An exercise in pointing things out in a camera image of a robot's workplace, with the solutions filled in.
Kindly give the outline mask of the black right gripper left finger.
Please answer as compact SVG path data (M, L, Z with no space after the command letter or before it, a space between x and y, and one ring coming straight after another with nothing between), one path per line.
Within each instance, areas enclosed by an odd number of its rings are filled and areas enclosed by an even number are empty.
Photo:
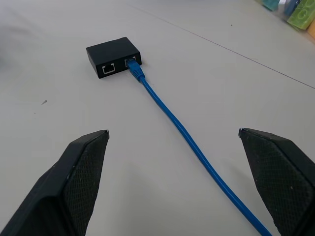
M35 183L2 236L84 236L97 199L108 130L72 141Z

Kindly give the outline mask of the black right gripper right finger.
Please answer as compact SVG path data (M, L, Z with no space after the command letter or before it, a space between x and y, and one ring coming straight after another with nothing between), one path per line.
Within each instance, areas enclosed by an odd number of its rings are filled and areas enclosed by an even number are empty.
M315 164L291 140L241 128L255 186L283 236L315 234Z

